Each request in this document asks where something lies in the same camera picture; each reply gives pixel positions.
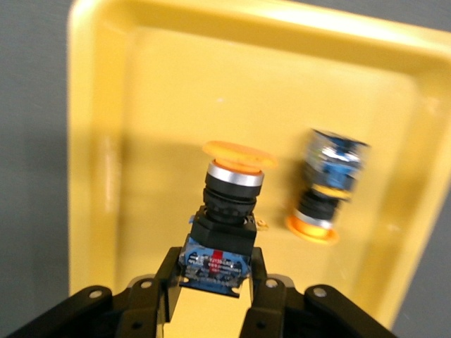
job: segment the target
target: yellow tray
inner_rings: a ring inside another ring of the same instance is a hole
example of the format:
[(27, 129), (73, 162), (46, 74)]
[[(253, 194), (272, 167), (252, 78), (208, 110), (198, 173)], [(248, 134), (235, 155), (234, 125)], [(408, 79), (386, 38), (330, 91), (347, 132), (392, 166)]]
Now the yellow tray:
[[(255, 211), (268, 271), (392, 325), (450, 179), (449, 33), (288, 1), (84, 0), (69, 41), (71, 292), (156, 272), (220, 139), (280, 159)], [(335, 246), (283, 222), (310, 128), (371, 145)], [(167, 337), (237, 337), (247, 294), (183, 290)]]

